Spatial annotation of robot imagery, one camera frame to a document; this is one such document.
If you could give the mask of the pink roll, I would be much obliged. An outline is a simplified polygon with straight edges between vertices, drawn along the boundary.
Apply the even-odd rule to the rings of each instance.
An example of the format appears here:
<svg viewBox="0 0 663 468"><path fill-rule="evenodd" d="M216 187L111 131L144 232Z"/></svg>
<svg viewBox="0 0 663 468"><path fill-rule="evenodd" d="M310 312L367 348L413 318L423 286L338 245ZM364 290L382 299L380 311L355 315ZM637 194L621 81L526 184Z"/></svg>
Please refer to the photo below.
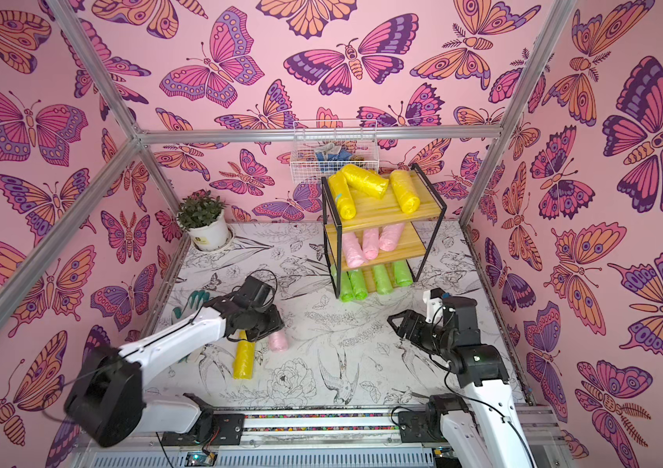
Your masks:
<svg viewBox="0 0 663 468"><path fill-rule="evenodd" d="M379 249L384 252L393 252L397 249L403 231L405 230L405 223L399 222L383 226L379 235Z"/></svg>
<svg viewBox="0 0 663 468"><path fill-rule="evenodd" d="M342 251L346 264L350 269L357 269L368 261L364 255L361 242L354 232L342 234Z"/></svg>
<svg viewBox="0 0 663 468"><path fill-rule="evenodd" d="M284 330L275 331L268 337L268 345L273 352L283 352L290 348L286 332Z"/></svg>
<svg viewBox="0 0 663 468"><path fill-rule="evenodd" d="M379 255L379 229L368 228L363 234L362 249L364 258L367 261L373 261Z"/></svg>

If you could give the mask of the yellow roll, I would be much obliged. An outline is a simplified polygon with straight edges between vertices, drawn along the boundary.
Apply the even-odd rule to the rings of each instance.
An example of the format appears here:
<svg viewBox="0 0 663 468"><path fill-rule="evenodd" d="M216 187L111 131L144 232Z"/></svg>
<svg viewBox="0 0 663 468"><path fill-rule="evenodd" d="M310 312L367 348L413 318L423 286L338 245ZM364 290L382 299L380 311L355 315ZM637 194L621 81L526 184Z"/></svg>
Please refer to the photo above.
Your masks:
<svg viewBox="0 0 663 468"><path fill-rule="evenodd" d="M233 363L233 378L252 379L255 360L255 343L247 339L247 332L240 331Z"/></svg>
<svg viewBox="0 0 663 468"><path fill-rule="evenodd" d="M389 186L388 179L356 165L345 165L340 173L350 187L376 199L382 199Z"/></svg>
<svg viewBox="0 0 663 468"><path fill-rule="evenodd" d="M421 200L408 171L393 171L389 177L389 185L404 214L411 215L419 209Z"/></svg>
<svg viewBox="0 0 663 468"><path fill-rule="evenodd" d="M331 175L329 188L339 216L343 220L352 220L357 215L357 208L345 175L341 172Z"/></svg>

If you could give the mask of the green roll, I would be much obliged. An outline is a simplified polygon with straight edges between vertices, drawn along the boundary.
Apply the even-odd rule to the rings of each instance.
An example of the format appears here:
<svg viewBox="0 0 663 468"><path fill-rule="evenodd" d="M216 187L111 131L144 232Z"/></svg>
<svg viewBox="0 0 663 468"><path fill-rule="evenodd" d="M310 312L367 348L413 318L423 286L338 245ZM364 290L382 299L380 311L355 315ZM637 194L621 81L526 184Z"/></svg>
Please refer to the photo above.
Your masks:
<svg viewBox="0 0 663 468"><path fill-rule="evenodd" d="M339 274L339 292L340 292L340 300L342 302L350 302L355 299L355 295L352 289L352 285L348 276L347 272L341 272Z"/></svg>
<svg viewBox="0 0 663 468"><path fill-rule="evenodd" d="M376 292L380 296L387 296L393 292L393 286L388 274L388 270L384 264L377 264L372 267L372 275Z"/></svg>
<svg viewBox="0 0 663 468"><path fill-rule="evenodd" d="M414 283L409 263L404 259L401 261L394 261L392 263L392 269L396 284L399 288L407 288Z"/></svg>
<svg viewBox="0 0 663 468"><path fill-rule="evenodd" d="M348 278L355 300L365 300L368 297L368 286L366 285L366 278L364 278L362 270L357 269L348 271Z"/></svg>

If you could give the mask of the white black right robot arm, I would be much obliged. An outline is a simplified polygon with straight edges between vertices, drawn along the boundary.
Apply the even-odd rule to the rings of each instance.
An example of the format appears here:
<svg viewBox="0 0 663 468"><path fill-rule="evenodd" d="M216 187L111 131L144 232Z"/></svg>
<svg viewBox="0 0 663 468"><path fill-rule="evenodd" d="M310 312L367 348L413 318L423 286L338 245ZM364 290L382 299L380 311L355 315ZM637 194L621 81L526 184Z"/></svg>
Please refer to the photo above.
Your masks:
<svg viewBox="0 0 663 468"><path fill-rule="evenodd" d="M463 467L533 467L509 372L497 348L482 341L477 300L441 289L425 292L424 315L408 309L387 318L395 335L441 360L458 388L432 395L426 426Z"/></svg>

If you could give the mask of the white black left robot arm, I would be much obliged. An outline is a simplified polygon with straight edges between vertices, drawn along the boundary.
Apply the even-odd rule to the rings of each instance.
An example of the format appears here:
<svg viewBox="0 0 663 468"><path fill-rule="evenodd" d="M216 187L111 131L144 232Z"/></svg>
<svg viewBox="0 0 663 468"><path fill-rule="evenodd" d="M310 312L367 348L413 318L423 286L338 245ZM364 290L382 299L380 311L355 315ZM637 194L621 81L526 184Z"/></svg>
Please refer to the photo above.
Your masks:
<svg viewBox="0 0 663 468"><path fill-rule="evenodd" d="M80 374L69 382L66 417L101 448L133 434L185 434L208 442L215 434L214 409L193 393L155 396L146 385L169 366L216 341L256 343L284 329L274 304L276 286L249 275L225 296L192 292L175 324L121 347L89 351Z"/></svg>

